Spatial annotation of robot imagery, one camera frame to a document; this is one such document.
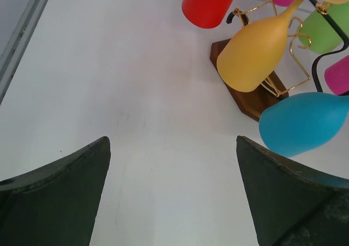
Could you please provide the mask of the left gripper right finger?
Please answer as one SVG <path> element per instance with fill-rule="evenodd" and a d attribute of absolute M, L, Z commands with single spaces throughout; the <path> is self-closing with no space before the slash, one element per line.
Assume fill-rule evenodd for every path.
<path fill-rule="evenodd" d="M 259 245 L 348 245 L 348 180 L 238 136 L 237 160 Z"/>

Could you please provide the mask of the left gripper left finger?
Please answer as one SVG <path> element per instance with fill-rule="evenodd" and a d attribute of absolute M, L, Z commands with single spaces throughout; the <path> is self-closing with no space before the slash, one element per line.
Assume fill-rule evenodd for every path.
<path fill-rule="evenodd" d="M 1 245 L 89 245 L 110 159 L 103 136 L 1 181 Z"/>

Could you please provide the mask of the blue plastic wine glass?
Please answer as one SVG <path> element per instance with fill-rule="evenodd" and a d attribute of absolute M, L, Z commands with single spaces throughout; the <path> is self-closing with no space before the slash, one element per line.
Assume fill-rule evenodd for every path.
<path fill-rule="evenodd" d="M 294 157 L 329 142 L 348 114 L 348 96 L 306 92 L 288 97 L 264 110 L 258 122 L 268 149 Z"/>

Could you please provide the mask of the gold wire wine glass rack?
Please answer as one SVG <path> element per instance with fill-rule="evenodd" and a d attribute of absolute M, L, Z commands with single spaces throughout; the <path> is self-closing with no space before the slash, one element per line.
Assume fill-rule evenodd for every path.
<path fill-rule="evenodd" d="M 250 12 L 250 10 L 241 11 L 239 8 L 235 8 L 232 12 L 229 13 L 226 22 L 231 23 L 233 18 L 236 17 L 240 20 L 242 29 L 243 27 L 252 23 L 250 22 L 248 17 Z M 288 29 L 292 25 L 292 22 L 294 20 L 296 20 L 296 16 L 293 14 L 288 23 Z M 293 34 L 288 33 L 286 48 L 291 49 L 295 38 L 300 36 L 304 36 L 304 34 L 300 32 L 300 30 Z M 217 58 L 230 40 L 231 39 L 218 41 L 211 45 L 210 60 L 216 70 Z M 240 92 L 231 88 L 226 83 L 224 84 L 226 85 L 241 112 L 255 121 L 258 121 L 260 119 L 260 116 L 265 109 L 277 104 L 285 98 L 288 98 L 288 93 L 290 91 L 288 88 L 285 88 L 284 84 L 281 82 L 274 71 L 272 71 L 270 75 L 255 90 L 251 92 Z"/>

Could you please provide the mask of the orange plastic wine glass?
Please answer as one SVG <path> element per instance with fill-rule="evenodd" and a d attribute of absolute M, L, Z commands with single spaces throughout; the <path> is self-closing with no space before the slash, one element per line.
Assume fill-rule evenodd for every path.
<path fill-rule="evenodd" d="M 218 73 L 227 85 L 240 92 L 251 92 L 270 75 L 284 54 L 288 23 L 303 1 L 294 0 L 282 13 L 252 22 L 231 38 L 216 61 Z"/>

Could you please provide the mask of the green plastic wine glass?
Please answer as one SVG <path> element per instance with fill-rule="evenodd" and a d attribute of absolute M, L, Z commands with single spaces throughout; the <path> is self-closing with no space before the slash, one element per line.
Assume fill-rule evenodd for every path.
<path fill-rule="evenodd" d="M 325 20 L 326 16 L 331 17 L 348 35 L 348 3 L 316 3 L 316 9 L 302 22 L 303 26 L 300 32 L 305 36 L 298 37 L 301 45 L 306 46 L 314 53 L 331 52 L 342 42 L 335 29 Z"/>

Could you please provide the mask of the red plastic wine glass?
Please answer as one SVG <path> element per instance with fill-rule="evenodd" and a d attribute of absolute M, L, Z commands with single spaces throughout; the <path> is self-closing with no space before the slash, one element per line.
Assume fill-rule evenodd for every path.
<path fill-rule="evenodd" d="M 233 0 L 183 0 L 182 12 L 193 25 L 211 29 L 221 24 Z"/>

